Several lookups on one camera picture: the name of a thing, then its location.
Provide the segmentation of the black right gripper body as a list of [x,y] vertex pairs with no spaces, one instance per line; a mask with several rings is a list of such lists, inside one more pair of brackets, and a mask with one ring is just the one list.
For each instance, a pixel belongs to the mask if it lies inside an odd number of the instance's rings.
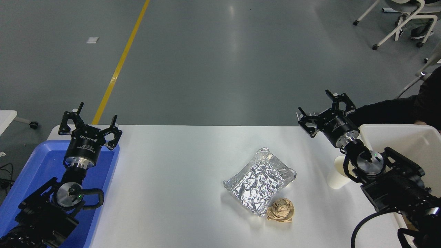
[[359,137],[359,129],[343,110],[326,110],[320,113],[319,130],[334,146],[346,146]]

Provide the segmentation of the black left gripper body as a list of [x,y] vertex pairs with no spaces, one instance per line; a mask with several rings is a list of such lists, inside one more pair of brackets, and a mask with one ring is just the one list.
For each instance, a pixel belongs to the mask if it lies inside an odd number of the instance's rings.
[[101,129],[86,125],[73,130],[71,141],[65,154],[65,160],[82,157],[97,160],[105,143]]

